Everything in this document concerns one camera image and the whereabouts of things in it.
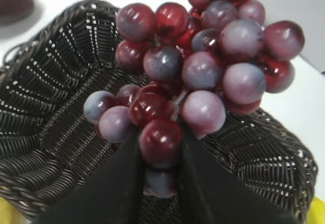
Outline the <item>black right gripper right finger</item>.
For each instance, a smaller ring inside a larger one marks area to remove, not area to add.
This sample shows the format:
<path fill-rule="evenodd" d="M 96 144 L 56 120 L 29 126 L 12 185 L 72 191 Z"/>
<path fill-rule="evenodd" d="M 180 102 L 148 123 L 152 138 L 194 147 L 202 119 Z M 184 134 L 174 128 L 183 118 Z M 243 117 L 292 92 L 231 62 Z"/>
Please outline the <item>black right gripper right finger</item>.
<path fill-rule="evenodd" d="M 178 199 L 182 223 L 299 223 L 223 168 L 181 124 Z"/>

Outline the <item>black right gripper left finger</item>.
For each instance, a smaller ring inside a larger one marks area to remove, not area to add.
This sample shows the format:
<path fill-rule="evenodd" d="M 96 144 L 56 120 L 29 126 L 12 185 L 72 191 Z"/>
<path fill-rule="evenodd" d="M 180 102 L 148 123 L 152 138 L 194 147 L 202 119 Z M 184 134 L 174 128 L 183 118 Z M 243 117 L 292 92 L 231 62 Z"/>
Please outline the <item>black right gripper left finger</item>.
<path fill-rule="evenodd" d="M 133 129 L 111 160 L 33 223 L 139 223 L 144 163 Z"/>

